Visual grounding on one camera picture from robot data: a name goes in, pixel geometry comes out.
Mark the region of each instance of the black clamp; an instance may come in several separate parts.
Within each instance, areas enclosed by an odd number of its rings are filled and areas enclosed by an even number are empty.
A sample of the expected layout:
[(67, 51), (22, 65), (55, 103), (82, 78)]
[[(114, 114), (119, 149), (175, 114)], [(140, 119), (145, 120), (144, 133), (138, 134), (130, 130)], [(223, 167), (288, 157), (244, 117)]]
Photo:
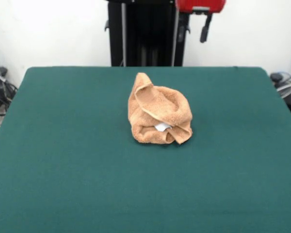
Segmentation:
[(200, 36), (201, 43), (204, 43), (207, 41), (211, 20), (212, 20), (212, 14), (207, 15), (206, 23), (205, 23), (205, 26), (203, 27), (202, 34)]

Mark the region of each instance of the white wall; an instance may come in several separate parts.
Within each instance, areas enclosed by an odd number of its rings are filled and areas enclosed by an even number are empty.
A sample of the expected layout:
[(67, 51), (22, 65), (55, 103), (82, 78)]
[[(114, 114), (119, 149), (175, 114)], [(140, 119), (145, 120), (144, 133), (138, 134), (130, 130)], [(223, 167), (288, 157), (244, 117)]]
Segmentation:
[[(0, 0), (0, 66), (19, 85), (32, 66), (109, 66), (104, 0)], [(291, 72), (291, 0), (227, 0), (208, 42), (191, 17), (185, 66), (259, 66)]]

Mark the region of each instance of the crumpled towel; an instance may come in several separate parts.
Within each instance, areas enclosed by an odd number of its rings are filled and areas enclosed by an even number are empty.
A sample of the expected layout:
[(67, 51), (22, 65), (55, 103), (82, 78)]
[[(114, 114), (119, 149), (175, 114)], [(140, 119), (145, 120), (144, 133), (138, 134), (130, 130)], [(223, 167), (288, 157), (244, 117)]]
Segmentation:
[[(149, 77), (138, 73), (128, 101), (128, 118), (133, 137), (140, 143), (179, 144), (192, 136), (192, 113), (187, 99), (164, 86), (154, 86)], [(155, 126), (166, 123), (163, 132)]]

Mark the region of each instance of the metal rod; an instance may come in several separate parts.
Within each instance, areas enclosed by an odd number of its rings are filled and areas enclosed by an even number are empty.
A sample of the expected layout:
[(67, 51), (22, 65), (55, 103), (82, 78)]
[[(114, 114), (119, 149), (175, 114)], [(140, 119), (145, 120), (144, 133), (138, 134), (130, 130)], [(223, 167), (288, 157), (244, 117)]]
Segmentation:
[(122, 38), (123, 38), (123, 66), (127, 65), (126, 55), (126, 4), (122, 3)]
[(174, 28), (174, 38), (173, 38), (173, 53), (171, 58), (171, 66), (175, 65), (175, 56), (176, 56), (176, 46), (177, 46), (177, 34), (178, 34), (178, 23), (179, 23), (179, 10), (176, 10), (175, 16), (175, 28)]

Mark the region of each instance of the orange towel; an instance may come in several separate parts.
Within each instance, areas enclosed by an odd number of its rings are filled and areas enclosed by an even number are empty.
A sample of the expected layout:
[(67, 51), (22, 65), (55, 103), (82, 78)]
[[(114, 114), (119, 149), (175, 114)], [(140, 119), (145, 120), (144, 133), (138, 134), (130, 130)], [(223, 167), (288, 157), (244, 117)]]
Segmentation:
[[(187, 99), (178, 91), (154, 86), (149, 77), (138, 73), (128, 101), (128, 118), (133, 137), (140, 143), (179, 144), (192, 136), (192, 113)], [(172, 128), (160, 132), (155, 126)]]

